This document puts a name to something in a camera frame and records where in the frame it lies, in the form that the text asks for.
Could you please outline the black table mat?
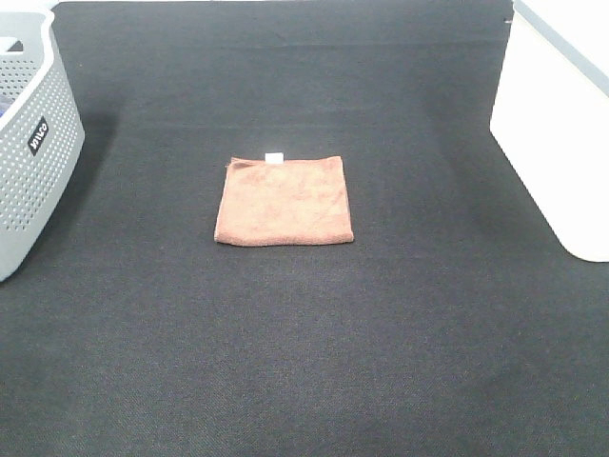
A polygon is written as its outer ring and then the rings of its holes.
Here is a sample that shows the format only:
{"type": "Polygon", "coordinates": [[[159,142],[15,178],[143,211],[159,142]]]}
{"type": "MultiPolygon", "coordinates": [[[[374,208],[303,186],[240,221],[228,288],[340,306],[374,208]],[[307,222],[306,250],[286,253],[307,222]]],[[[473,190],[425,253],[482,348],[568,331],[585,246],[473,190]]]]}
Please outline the black table mat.
{"type": "Polygon", "coordinates": [[[604,456],[608,267],[488,121],[507,1],[67,3],[86,132],[1,286],[5,456],[604,456]],[[234,248],[231,157],[340,155],[355,240],[234,248]]]}

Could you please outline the grey perforated laundry basket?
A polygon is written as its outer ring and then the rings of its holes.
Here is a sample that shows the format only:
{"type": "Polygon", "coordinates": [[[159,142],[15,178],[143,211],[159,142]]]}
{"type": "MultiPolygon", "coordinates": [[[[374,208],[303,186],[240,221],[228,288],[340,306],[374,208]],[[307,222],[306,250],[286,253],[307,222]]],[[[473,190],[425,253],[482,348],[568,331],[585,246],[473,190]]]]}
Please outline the grey perforated laundry basket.
{"type": "Polygon", "coordinates": [[[22,264],[54,212],[85,131],[52,30],[51,10],[1,9],[1,34],[22,50],[1,54],[1,277],[22,264]]]}

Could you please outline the brown towel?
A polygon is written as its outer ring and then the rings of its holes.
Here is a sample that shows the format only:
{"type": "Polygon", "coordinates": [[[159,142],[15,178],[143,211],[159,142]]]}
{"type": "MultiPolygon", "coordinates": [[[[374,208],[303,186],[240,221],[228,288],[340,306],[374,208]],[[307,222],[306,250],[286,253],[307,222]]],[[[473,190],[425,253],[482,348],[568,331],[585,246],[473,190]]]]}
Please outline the brown towel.
{"type": "Polygon", "coordinates": [[[272,164],[233,157],[226,166],[214,241],[238,247],[353,242],[343,159],[272,164]]]}

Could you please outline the white plastic storage bin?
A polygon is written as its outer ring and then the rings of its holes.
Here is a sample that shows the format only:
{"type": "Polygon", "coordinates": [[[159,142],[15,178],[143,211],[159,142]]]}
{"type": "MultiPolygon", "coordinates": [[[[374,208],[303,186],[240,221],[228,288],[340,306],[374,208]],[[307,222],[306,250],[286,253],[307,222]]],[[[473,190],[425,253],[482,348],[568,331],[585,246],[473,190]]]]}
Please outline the white plastic storage bin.
{"type": "Polygon", "coordinates": [[[516,1],[489,128],[561,245],[608,259],[608,4],[516,1]]]}

